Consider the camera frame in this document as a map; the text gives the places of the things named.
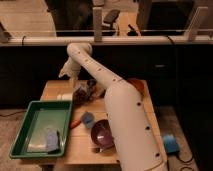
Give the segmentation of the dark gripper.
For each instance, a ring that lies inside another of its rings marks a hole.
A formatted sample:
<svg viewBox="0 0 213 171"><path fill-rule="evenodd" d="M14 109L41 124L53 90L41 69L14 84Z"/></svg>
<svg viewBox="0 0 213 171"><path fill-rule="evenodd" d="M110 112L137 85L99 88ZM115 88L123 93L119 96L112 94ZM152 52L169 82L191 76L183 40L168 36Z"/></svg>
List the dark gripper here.
<svg viewBox="0 0 213 171"><path fill-rule="evenodd" d="M73 101L75 105L82 105L93 99L92 94L96 89L96 81L89 79L85 83L76 85L73 92Z"/></svg>

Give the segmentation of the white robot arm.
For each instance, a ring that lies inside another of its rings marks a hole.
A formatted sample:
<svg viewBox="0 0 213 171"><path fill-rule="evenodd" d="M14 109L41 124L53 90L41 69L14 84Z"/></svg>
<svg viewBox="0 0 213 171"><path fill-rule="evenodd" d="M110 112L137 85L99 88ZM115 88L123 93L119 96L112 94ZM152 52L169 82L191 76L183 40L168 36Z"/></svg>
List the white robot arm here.
<svg viewBox="0 0 213 171"><path fill-rule="evenodd" d="M70 43L59 76L83 67L105 89L105 109L122 171L168 171L138 90L96 60L89 43Z"/></svg>

